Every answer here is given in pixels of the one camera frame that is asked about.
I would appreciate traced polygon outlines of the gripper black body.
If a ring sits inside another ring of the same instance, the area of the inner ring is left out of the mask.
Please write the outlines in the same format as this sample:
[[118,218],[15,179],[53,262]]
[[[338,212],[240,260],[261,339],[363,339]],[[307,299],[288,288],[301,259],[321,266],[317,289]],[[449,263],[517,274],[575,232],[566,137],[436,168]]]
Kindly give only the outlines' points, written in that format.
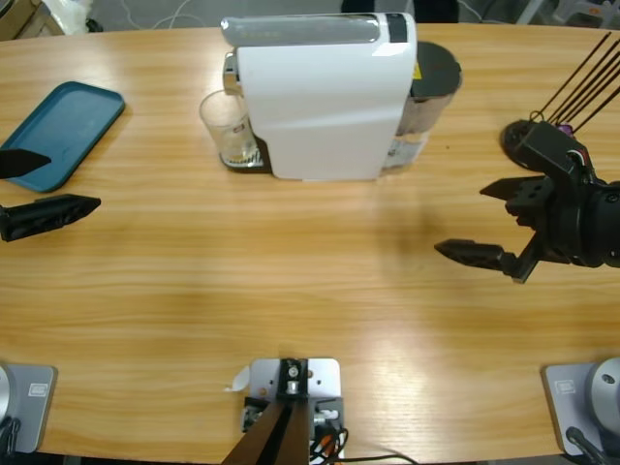
[[518,225],[545,237],[540,262],[618,267],[619,183],[594,178],[568,191],[553,183],[541,210],[514,214]]

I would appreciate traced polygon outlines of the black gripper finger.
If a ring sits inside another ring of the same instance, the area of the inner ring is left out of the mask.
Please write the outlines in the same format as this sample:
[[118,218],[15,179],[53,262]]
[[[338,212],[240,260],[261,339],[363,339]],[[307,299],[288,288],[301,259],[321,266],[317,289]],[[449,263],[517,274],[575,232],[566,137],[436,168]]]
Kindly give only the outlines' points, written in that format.
[[9,148],[0,152],[0,178],[23,176],[51,162],[48,156],[22,149]]
[[101,205],[99,198],[65,194],[27,204],[1,207],[1,239],[14,241],[61,229]]
[[542,259],[545,237],[537,232],[517,256],[497,244],[477,243],[469,239],[447,239],[434,248],[444,257],[471,267],[500,271],[513,282],[523,284]]
[[546,176],[502,178],[482,188],[484,196],[501,200],[509,214],[530,214],[541,210],[554,191]]

